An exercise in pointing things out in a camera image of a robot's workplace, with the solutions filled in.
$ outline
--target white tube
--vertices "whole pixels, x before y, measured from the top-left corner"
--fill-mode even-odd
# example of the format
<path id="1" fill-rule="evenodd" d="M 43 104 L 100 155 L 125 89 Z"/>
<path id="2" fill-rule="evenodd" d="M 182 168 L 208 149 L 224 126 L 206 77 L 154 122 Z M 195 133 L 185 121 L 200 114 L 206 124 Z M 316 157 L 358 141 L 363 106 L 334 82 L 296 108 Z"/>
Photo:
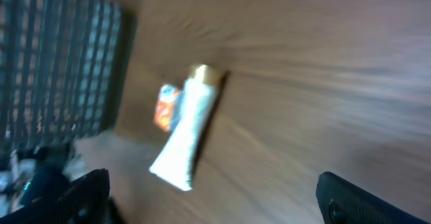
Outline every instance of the white tube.
<path id="1" fill-rule="evenodd" d="M 218 94 L 222 74 L 195 65 L 185 81 L 181 119 L 150 172 L 182 191 L 191 190 L 193 159 L 202 130 Z"/>

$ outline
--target wooden surface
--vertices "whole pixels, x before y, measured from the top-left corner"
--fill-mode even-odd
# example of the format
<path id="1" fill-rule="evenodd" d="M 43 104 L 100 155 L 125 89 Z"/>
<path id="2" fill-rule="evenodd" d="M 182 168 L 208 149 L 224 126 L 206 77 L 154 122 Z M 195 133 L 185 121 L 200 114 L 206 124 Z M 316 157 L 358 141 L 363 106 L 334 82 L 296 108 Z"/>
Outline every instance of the wooden surface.
<path id="1" fill-rule="evenodd" d="M 142 0 L 116 127 L 141 143 L 103 146 L 116 157 L 99 163 L 112 166 L 126 218 L 322 223 L 314 192 L 331 171 L 431 221 L 430 8 L 431 0 Z M 182 193 L 147 171 L 167 138 L 152 117 L 159 87 L 181 86 L 196 62 L 231 74 L 194 189 Z"/>

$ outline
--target gold cap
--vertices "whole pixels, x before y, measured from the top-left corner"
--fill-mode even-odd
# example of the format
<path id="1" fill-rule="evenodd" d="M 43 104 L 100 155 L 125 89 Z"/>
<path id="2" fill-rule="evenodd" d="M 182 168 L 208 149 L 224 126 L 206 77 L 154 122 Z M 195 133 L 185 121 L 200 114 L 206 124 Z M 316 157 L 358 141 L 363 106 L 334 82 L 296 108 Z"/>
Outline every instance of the gold cap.
<path id="1" fill-rule="evenodd" d="M 223 76 L 223 71 L 203 64 L 192 65 L 189 75 L 190 78 L 211 86 L 218 86 Z"/>

